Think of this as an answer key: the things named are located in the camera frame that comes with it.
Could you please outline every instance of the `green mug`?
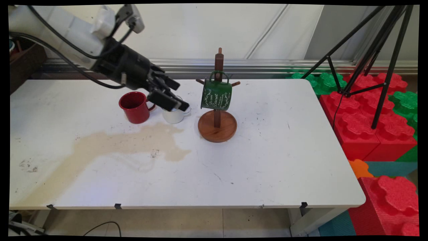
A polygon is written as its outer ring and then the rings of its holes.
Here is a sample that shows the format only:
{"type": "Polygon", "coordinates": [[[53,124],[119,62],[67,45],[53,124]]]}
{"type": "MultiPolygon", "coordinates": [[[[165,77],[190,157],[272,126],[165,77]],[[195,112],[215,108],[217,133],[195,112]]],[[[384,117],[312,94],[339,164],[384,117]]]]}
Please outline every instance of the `green mug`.
{"type": "Polygon", "coordinates": [[[223,71],[213,71],[210,80],[205,79],[202,91],[201,109],[209,108],[226,111],[229,109],[232,97],[232,84],[229,83],[229,76],[223,71]],[[213,74],[221,73],[227,77],[227,83],[211,80],[213,74]]]}

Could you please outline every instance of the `wooden mug tree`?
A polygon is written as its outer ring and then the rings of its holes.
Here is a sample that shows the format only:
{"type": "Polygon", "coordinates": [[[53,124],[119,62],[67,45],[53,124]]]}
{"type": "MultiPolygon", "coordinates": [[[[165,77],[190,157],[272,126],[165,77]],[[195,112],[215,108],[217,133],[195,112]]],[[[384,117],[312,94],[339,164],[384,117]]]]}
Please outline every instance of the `wooden mug tree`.
{"type": "MultiPolygon", "coordinates": [[[[221,48],[218,49],[218,54],[215,55],[214,70],[223,71],[224,55],[221,53],[221,48]]],[[[214,81],[222,81],[222,74],[216,73],[214,81]]],[[[204,84],[204,81],[196,79],[198,83],[204,84]]],[[[235,82],[232,87],[239,85],[240,82],[235,82]]],[[[210,142],[225,142],[233,137],[238,127],[235,117],[227,111],[212,110],[203,114],[198,121],[199,133],[202,137],[210,142]]]]}

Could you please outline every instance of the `black cable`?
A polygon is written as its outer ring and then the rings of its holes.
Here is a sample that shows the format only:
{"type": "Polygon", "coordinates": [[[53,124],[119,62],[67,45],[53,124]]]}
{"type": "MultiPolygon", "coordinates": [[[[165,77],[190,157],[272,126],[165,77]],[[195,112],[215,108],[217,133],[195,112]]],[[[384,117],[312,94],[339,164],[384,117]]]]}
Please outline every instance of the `black cable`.
{"type": "Polygon", "coordinates": [[[73,62],[71,62],[68,58],[66,58],[58,50],[56,50],[54,47],[52,47],[51,45],[49,45],[48,43],[46,43],[45,41],[43,41],[43,40],[41,40],[41,39],[39,39],[37,37],[34,37],[34,36],[26,34],[26,33],[16,33],[16,32],[9,32],[9,35],[12,36],[12,37],[23,37],[23,38],[30,39],[32,41],[38,42],[41,45],[44,45],[48,49],[52,50],[55,54],[57,54],[58,56],[60,56],[65,62],[67,62],[69,65],[71,65],[77,72],[79,72],[80,74],[82,74],[86,78],[92,80],[93,82],[95,82],[95,83],[97,83],[97,84],[99,84],[101,86],[104,86],[104,87],[107,87],[107,88],[110,88],[110,89],[121,89],[121,88],[125,87],[125,84],[122,84],[122,85],[109,85],[109,84],[103,83],[103,82],[95,79],[94,77],[86,74],[83,70],[79,69],[79,67],[77,67],[73,62]]]}
{"type": "Polygon", "coordinates": [[[118,224],[118,223],[116,223],[116,222],[114,222],[114,221],[108,221],[108,222],[102,223],[102,224],[100,224],[100,225],[96,226],[95,228],[93,228],[93,229],[91,229],[91,230],[87,231],[83,236],[87,235],[90,231],[92,231],[92,230],[94,230],[94,229],[98,228],[99,226],[104,225],[104,224],[107,224],[107,223],[114,223],[114,224],[116,224],[117,228],[119,229],[119,237],[122,237],[122,232],[120,231],[120,226],[119,226],[119,224],[118,224]]]}
{"type": "Polygon", "coordinates": [[[16,227],[16,226],[13,226],[13,225],[10,225],[10,224],[9,224],[9,228],[10,229],[12,229],[12,228],[19,229],[19,231],[21,231],[25,236],[31,236],[31,234],[27,230],[25,230],[24,228],[16,227]]]}
{"type": "Polygon", "coordinates": [[[128,36],[131,34],[132,30],[135,27],[135,23],[132,23],[129,25],[129,30],[128,32],[120,39],[119,42],[117,42],[111,49],[107,50],[106,52],[95,56],[95,55],[90,55],[88,53],[86,53],[85,51],[81,50],[79,47],[77,47],[76,45],[72,44],[70,41],[68,41],[66,38],[64,38],[60,33],[58,33],[51,25],[48,24],[47,21],[45,21],[40,15],[39,13],[33,8],[32,5],[28,5],[28,8],[31,10],[31,12],[50,30],[52,31],[57,37],[59,37],[62,41],[64,41],[66,44],[70,45],[73,49],[75,49],[76,51],[78,51],[79,53],[85,55],[88,58],[91,59],[99,59],[102,57],[105,57],[109,54],[111,54],[117,47],[119,47],[127,38],[128,36]]]}
{"type": "Polygon", "coordinates": [[[38,234],[38,235],[46,235],[46,236],[48,236],[48,234],[45,234],[44,232],[41,232],[41,231],[39,231],[39,230],[35,230],[34,231],[36,234],[38,234]]]}
{"type": "Polygon", "coordinates": [[[336,114],[337,114],[337,111],[339,110],[340,103],[342,103],[342,98],[343,98],[343,95],[344,95],[344,94],[345,94],[345,92],[343,92],[343,93],[342,93],[342,97],[340,97],[339,104],[337,105],[336,112],[334,113],[334,117],[333,117],[333,130],[334,130],[334,122],[336,121],[336,114]]]}

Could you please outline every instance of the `foam building block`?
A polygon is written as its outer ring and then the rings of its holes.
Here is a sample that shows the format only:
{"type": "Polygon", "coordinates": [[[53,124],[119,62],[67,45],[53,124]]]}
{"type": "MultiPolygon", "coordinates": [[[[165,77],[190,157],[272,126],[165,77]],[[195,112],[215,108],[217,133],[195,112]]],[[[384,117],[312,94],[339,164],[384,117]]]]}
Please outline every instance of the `foam building block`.
{"type": "MultiPolygon", "coordinates": [[[[353,74],[343,77],[343,80],[348,83],[352,75],[353,74]]],[[[364,76],[364,74],[360,74],[358,78],[355,80],[354,84],[352,85],[351,92],[362,90],[375,85],[377,85],[377,82],[374,81],[374,77],[372,75],[364,76]]]]}
{"type": "MultiPolygon", "coordinates": [[[[336,76],[340,87],[344,88],[346,86],[346,82],[343,80],[343,76],[340,74],[336,74],[336,76]]],[[[333,75],[330,73],[320,74],[318,85],[314,88],[314,91],[318,98],[320,98],[321,95],[328,95],[333,91],[337,92],[337,86],[333,75]]]]}
{"type": "Polygon", "coordinates": [[[337,217],[319,227],[321,237],[325,236],[355,236],[354,226],[348,211],[344,211],[337,217]]]}
{"type": "MultiPolygon", "coordinates": [[[[321,95],[319,98],[321,107],[323,108],[325,115],[327,116],[327,119],[331,125],[333,124],[334,113],[337,110],[337,106],[339,105],[341,97],[341,94],[337,92],[332,92],[328,95],[321,95]]],[[[343,96],[342,102],[340,103],[340,108],[339,110],[337,110],[336,121],[344,113],[360,113],[359,108],[360,103],[356,101],[353,97],[347,98],[343,96]]]]}
{"type": "Polygon", "coordinates": [[[381,115],[376,128],[380,144],[362,160],[365,162],[394,162],[414,146],[415,130],[397,114],[381,115]]]}
{"type": "MultiPolygon", "coordinates": [[[[360,103],[360,110],[364,115],[371,117],[373,121],[374,114],[376,113],[377,104],[379,103],[381,90],[371,90],[355,95],[355,99],[360,103]]],[[[394,113],[392,110],[394,103],[385,99],[383,102],[381,114],[391,115],[394,113]]]]}
{"type": "MultiPolygon", "coordinates": [[[[376,77],[373,78],[373,80],[377,84],[382,84],[385,82],[386,73],[380,73],[376,77]]],[[[394,94],[396,91],[406,92],[407,82],[403,81],[401,76],[397,74],[392,74],[391,82],[389,83],[388,92],[387,94],[394,94]]]]}
{"type": "Polygon", "coordinates": [[[348,161],[357,179],[360,177],[367,177],[367,178],[374,177],[369,172],[369,166],[367,165],[367,163],[363,162],[360,159],[355,159],[353,161],[348,160],[348,161]]]}
{"type": "Polygon", "coordinates": [[[395,92],[389,100],[394,102],[393,111],[408,121],[418,113],[418,95],[413,92],[395,92]]]}
{"type": "Polygon", "coordinates": [[[359,178],[366,202],[348,209],[356,235],[419,236],[416,186],[404,177],[359,178]]]}
{"type": "Polygon", "coordinates": [[[417,162],[365,162],[374,176],[405,177],[418,169],[417,162]]]}
{"type": "Polygon", "coordinates": [[[334,133],[348,160],[363,160],[380,145],[376,130],[370,127],[369,119],[363,114],[345,113],[336,117],[336,121],[334,133]]]}
{"type": "MultiPolygon", "coordinates": [[[[304,75],[304,74],[294,73],[294,74],[291,76],[291,78],[294,78],[294,79],[300,79],[300,78],[302,78],[302,76],[303,76],[303,75],[304,75]]],[[[312,75],[312,74],[308,75],[308,76],[305,78],[305,80],[307,80],[307,81],[309,81],[309,83],[311,83],[312,89],[313,89],[313,88],[315,88],[315,87],[318,85],[318,82],[317,82],[317,80],[315,79],[315,76],[314,76],[314,75],[312,75]]]]}
{"type": "MultiPolygon", "coordinates": [[[[415,134],[413,138],[418,141],[418,114],[415,114],[407,124],[413,129],[415,129],[415,134]]],[[[396,160],[396,162],[417,162],[418,161],[418,145],[410,149],[410,151],[406,152],[406,154],[402,155],[400,158],[396,160]]]]}

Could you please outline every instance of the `tripod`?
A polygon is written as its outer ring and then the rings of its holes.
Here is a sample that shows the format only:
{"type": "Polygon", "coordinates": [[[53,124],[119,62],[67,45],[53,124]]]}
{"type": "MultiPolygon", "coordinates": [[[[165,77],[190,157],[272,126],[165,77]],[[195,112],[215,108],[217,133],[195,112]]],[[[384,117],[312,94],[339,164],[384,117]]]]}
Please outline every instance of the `tripod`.
{"type": "Polygon", "coordinates": [[[331,73],[333,74],[334,81],[337,86],[337,92],[342,94],[342,97],[350,97],[352,95],[362,93],[365,91],[373,90],[376,88],[382,87],[382,92],[380,94],[379,102],[377,104],[376,113],[373,118],[372,122],[372,129],[376,129],[377,121],[379,120],[380,112],[382,110],[383,102],[386,97],[386,93],[388,91],[389,84],[391,82],[392,72],[395,68],[395,63],[397,62],[398,54],[400,52],[401,44],[403,43],[404,35],[406,33],[407,26],[409,24],[410,15],[412,14],[413,5],[403,5],[403,6],[394,6],[392,11],[390,12],[389,16],[387,17],[385,23],[382,25],[381,29],[379,30],[378,34],[376,35],[375,39],[373,40],[372,44],[368,48],[367,52],[361,59],[361,61],[358,63],[357,68],[355,69],[355,72],[353,73],[351,79],[349,80],[348,84],[345,86],[345,88],[341,88],[339,85],[339,81],[336,76],[336,71],[334,70],[333,63],[331,61],[330,56],[338,49],[340,46],[342,46],[348,39],[350,39],[360,28],[362,28],[368,21],[370,21],[380,10],[382,10],[385,6],[379,6],[377,7],[372,13],[370,13],[360,24],[358,24],[347,36],[345,36],[344,39],[342,39],[336,46],[333,47],[320,61],[318,61],[308,72],[306,72],[302,78],[306,78],[310,73],[312,73],[318,66],[320,66],[325,60],[328,61],[331,69],[331,73]],[[400,32],[398,33],[397,42],[395,43],[394,51],[392,53],[391,62],[389,63],[388,72],[386,73],[385,82],[382,84],[377,84],[362,90],[358,90],[355,92],[350,92],[352,85],[355,83],[357,78],[359,77],[360,73],[365,69],[364,76],[367,76],[370,72],[371,67],[375,63],[375,60],[382,49],[383,45],[385,44],[386,40],[388,39],[389,34],[391,33],[392,29],[395,26],[395,23],[397,20],[403,15],[403,23],[401,24],[400,32]]]}

